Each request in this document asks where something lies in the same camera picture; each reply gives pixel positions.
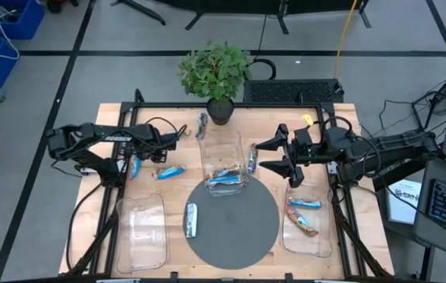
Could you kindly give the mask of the black perforated metal case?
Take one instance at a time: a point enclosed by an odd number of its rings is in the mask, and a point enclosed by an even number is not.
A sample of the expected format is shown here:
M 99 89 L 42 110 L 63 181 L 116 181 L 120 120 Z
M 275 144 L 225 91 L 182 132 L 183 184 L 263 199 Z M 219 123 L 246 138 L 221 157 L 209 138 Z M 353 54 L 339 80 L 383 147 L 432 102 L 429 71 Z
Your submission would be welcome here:
M 342 103 L 345 91 L 336 79 L 249 80 L 243 101 L 248 103 Z

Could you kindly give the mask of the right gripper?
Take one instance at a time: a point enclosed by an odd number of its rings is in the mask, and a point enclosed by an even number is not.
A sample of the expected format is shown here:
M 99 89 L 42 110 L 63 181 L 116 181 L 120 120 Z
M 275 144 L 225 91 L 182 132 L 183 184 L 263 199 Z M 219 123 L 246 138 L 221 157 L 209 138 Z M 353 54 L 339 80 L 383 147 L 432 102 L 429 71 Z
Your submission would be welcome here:
M 275 132 L 275 136 L 267 141 L 256 144 L 255 148 L 259 150 L 277 151 L 281 148 L 289 159 L 276 161 L 263 161 L 260 166 L 264 167 L 283 178 L 287 178 L 291 188 L 297 188 L 304 181 L 304 174 L 297 165 L 324 164 L 325 160 L 318 154 L 309 151 L 302 152 L 294 146 L 289 146 L 289 130 L 284 123 L 280 123 Z

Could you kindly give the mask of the white paper sign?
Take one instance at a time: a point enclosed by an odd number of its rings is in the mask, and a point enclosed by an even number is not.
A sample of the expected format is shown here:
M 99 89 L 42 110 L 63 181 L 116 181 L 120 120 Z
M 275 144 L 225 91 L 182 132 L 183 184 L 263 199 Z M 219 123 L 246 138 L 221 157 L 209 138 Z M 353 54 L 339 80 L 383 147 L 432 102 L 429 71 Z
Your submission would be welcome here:
M 416 207 L 422 188 L 421 182 L 400 180 L 386 190 L 387 212 L 390 222 L 408 225 L 415 223 Z

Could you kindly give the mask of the green granola bar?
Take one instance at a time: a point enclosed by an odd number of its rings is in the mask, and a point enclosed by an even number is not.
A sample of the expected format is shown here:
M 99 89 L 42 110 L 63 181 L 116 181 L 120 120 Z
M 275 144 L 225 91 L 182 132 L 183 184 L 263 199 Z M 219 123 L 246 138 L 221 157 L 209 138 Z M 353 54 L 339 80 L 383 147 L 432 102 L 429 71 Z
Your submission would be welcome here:
M 205 136 L 207 124 L 208 124 L 208 115 L 205 112 L 202 112 L 198 117 L 197 132 L 195 135 L 195 137 L 198 140 L 201 140 Z
M 258 149 L 256 148 L 256 144 L 252 143 L 249 150 L 249 164 L 248 164 L 248 173 L 251 175 L 253 175 L 256 171 L 257 157 L 258 157 Z

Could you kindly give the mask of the black partition panel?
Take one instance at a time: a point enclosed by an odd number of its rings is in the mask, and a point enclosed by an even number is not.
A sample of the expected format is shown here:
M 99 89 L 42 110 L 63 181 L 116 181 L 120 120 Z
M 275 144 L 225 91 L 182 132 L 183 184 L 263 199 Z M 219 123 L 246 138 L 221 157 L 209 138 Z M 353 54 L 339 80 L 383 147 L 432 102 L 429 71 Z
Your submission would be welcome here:
M 370 0 L 152 0 L 177 9 L 195 12 L 195 17 L 185 26 L 189 31 L 204 14 L 263 14 L 275 15 L 282 33 L 289 31 L 284 17 L 291 14 L 320 13 L 350 10 L 363 13 Z

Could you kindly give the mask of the blue white granola bar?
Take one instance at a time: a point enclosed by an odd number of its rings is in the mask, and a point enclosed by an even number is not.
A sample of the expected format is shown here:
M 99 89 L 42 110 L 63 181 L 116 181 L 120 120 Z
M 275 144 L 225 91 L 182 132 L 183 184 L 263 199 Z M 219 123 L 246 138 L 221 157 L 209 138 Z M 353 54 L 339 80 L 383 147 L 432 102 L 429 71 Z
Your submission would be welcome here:
M 188 202 L 186 205 L 185 228 L 187 238 L 197 236 L 197 205 L 195 203 Z

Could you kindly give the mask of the black metal table frame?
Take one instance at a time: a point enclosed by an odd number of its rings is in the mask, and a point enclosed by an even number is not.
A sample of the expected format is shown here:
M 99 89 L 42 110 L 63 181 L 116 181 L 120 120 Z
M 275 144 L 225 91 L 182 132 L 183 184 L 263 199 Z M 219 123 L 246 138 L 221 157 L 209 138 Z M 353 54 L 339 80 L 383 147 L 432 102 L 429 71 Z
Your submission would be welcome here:
M 168 162 L 173 161 L 174 164 L 185 164 L 188 172 L 175 177 L 170 181 L 180 181 L 180 185 L 161 185 L 164 182 L 159 181 L 157 186 L 159 189 L 149 189 L 149 185 L 155 183 L 149 174 L 140 180 L 129 180 L 127 177 L 127 185 L 124 195 L 128 196 L 132 193 L 160 193 L 165 201 L 167 224 L 168 224 L 168 260 L 162 267 L 155 270 L 140 271 L 137 275 L 119 275 L 117 271 L 117 253 L 110 251 L 110 236 L 106 236 L 101 244 L 98 255 L 97 271 L 95 274 L 103 274 L 106 271 L 105 263 L 107 258 L 112 261 L 112 277 L 139 277 L 139 278 L 167 278 L 171 272 L 178 272 L 178 279 L 242 279 L 242 280 L 285 280 L 285 274 L 291 273 L 293 279 L 330 279 L 341 280 L 344 277 L 343 264 L 340 255 L 340 247 L 338 245 L 337 228 L 334 217 L 331 217 L 331 244 L 333 247 L 332 254 L 327 258 L 318 258 L 309 255 L 302 255 L 286 251 L 282 247 L 282 240 L 276 240 L 271 252 L 268 252 L 264 259 L 257 264 L 240 270 L 223 270 L 207 263 L 195 255 L 190 249 L 186 238 L 182 235 L 182 214 L 184 205 L 181 200 L 186 203 L 190 193 L 188 189 L 194 187 L 196 179 L 201 176 L 201 158 L 199 147 L 194 139 L 194 131 L 197 126 L 197 118 L 200 112 L 204 112 L 206 102 L 179 102 L 179 103 L 160 103 L 160 102 L 144 102 L 138 107 L 137 123 L 144 122 L 154 116 L 164 117 L 172 124 L 182 126 L 187 124 L 192 130 L 191 135 L 182 139 L 177 145 L 174 152 L 168 154 Z M 360 134 L 356 107 L 354 104 L 335 103 L 324 104 L 328 108 L 332 108 L 334 114 L 343 116 L 353 125 L 356 133 Z M 96 119 L 97 124 L 115 126 L 119 122 L 121 110 L 125 112 L 134 106 L 134 102 L 118 103 L 101 103 Z M 269 139 L 270 136 L 265 134 L 273 134 L 275 130 L 258 130 L 260 122 L 269 122 L 276 127 L 279 123 L 287 123 L 289 131 L 296 127 L 306 125 L 303 114 L 309 114 L 314 119 L 317 114 L 315 105 L 308 107 L 306 104 L 299 106 L 294 104 L 284 105 L 264 105 L 257 104 L 245 106 L 242 103 L 236 104 L 236 109 L 230 118 L 229 126 L 243 126 L 241 138 L 244 143 L 253 143 L 261 140 Z M 285 187 L 287 181 L 265 169 L 256 170 L 257 177 L 264 183 L 274 196 L 275 200 L 283 200 L 285 196 Z M 109 205 L 104 208 L 104 220 L 111 213 L 112 206 L 115 204 L 118 189 L 98 189 L 87 200 L 85 200 L 78 210 L 74 226 L 72 228 L 72 239 L 70 244 L 71 266 L 74 267 L 77 261 L 83 256 L 84 252 L 90 247 L 91 242 L 95 239 L 98 230 L 98 222 L 100 221 L 101 209 L 103 205 Z M 358 226 L 360 240 L 365 244 L 371 255 L 378 261 L 385 271 L 394 275 L 395 271 L 391 260 L 388 241 L 385 235 L 384 226 L 381 220 L 378 199 L 372 193 L 356 187 L 351 189 L 352 210 Z

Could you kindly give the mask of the clear plastic bin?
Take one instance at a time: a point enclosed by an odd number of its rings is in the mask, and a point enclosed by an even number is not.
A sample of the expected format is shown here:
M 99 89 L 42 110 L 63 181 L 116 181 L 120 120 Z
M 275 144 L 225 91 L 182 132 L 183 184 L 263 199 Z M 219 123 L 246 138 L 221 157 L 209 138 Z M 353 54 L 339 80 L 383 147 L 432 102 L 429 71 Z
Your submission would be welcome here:
M 118 202 L 119 235 L 115 268 L 134 274 L 162 267 L 168 259 L 168 229 L 159 194 L 125 197 Z
M 287 200 L 290 197 L 307 201 L 320 201 L 322 207 L 319 210 L 315 210 L 289 206 Z M 309 237 L 297 228 L 286 214 L 286 210 L 289 207 L 297 209 L 319 233 L 315 237 Z M 282 217 L 282 246 L 289 252 L 297 254 L 320 258 L 329 257 L 332 253 L 330 214 L 330 193 L 324 185 L 314 182 L 303 182 L 297 188 L 288 187 Z
M 214 130 L 207 131 L 205 136 L 199 140 L 201 151 L 201 166 L 206 191 L 212 197 L 223 197 L 241 193 L 249 184 L 249 176 L 245 165 L 241 135 L 237 131 Z M 240 175 L 242 183 L 239 185 L 216 185 L 210 186 L 206 175 L 215 169 L 240 164 L 239 172 L 224 176 Z

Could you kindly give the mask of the blue granola bar orange ends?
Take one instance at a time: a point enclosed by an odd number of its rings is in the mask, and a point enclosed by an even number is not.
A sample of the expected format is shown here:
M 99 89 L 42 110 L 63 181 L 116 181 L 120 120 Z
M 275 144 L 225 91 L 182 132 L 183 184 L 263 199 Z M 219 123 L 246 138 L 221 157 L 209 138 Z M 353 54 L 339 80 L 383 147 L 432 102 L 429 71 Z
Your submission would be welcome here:
M 221 167 L 219 169 L 215 169 L 214 171 L 211 171 L 206 175 L 206 179 L 211 178 L 219 178 L 223 177 L 224 175 L 228 175 L 230 173 L 239 172 L 241 170 L 240 164 L 232 164 L 230 166 Z

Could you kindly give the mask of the green potted plant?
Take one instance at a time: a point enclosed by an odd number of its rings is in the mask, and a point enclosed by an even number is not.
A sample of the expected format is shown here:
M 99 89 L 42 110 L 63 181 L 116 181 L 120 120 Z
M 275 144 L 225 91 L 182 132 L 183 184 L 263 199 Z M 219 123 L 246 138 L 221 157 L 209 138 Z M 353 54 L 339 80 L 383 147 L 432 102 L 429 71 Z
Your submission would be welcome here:
M 208 41 L 201 50 L 190 51 L 179 63 L 177 76 L 186 94 L 208 100 L 208 116 L 225 125 L 234 112 L 234 99 L 246 78 L 251 77 L 249 51 L 228 42 Z

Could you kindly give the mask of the blue granola bar red end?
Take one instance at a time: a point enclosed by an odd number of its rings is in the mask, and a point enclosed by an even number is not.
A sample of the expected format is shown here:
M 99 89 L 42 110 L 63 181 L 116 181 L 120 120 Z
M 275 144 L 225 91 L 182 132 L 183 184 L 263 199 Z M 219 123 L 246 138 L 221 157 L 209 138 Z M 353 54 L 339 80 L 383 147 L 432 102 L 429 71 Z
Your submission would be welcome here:
M 287 200 L 287 204 L 289 206 L 297 206 L 315 210 L 319 210 L 322 207 L 322 203 L 320 201 L 307 201 L 302 199 L 294 199 L 291 197 Z

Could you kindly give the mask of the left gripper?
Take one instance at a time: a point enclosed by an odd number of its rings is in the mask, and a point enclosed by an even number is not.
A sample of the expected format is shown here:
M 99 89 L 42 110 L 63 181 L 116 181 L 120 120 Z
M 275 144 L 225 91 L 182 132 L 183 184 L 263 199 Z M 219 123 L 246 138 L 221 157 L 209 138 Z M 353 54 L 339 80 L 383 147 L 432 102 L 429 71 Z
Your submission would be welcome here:
M 179 133 L 174 130 L 171 133 L 161 134 L 154 126 L 149 125 L 148 128 L 151 130 L 152 137 L 146 140 L 143 156 L 146 160 L 157 164 L 166 162 L 168 151 L 176 149 L 178 138 L 187 137 L 187 133 L 184 132 L 187 129 L 187 124 L 179 128 Z

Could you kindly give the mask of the grey round woven placemat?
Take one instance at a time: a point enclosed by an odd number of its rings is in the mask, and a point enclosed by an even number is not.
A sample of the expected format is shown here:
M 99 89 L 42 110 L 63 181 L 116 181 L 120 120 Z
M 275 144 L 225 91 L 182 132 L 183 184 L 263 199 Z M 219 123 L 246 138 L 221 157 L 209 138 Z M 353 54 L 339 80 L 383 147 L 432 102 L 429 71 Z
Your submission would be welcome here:
M 197 206 L 196 236 L 187 243 L 205 263 L 238 270 L 259 262 L 278 236 L 278 205 L 257 178 L 240 193 L 211 196 L 201 182 L 187 200 Z

